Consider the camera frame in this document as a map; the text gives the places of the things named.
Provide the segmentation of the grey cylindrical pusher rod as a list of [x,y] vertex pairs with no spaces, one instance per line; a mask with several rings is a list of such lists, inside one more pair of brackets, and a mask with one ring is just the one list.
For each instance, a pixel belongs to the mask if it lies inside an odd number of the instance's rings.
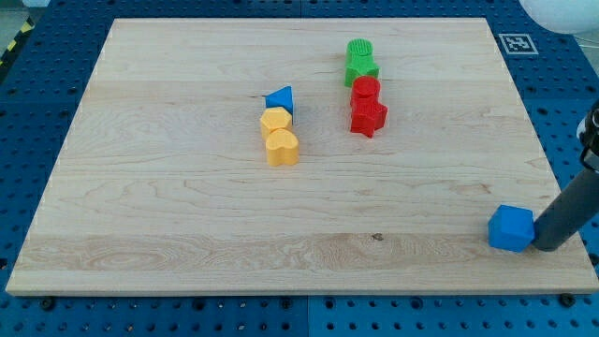
[[533,223],[533,246],[551,252],[598,213],[598,172],[583,169]]

